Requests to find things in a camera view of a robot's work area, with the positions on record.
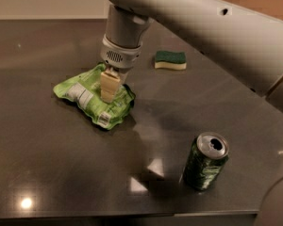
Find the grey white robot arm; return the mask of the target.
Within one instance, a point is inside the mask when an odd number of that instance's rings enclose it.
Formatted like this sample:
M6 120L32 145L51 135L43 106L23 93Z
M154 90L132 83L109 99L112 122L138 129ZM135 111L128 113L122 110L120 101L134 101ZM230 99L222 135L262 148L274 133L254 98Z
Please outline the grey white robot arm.
M223 0L109 0L151 18L283 114L283 21Z

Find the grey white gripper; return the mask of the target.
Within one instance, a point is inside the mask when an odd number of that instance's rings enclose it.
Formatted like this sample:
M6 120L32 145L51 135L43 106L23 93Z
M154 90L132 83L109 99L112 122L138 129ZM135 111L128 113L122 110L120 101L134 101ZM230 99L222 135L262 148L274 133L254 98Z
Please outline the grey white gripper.
M101 99L110 104L142 50L142 37L150 19L114 5L109 6L101 58L108 65L100 76Z

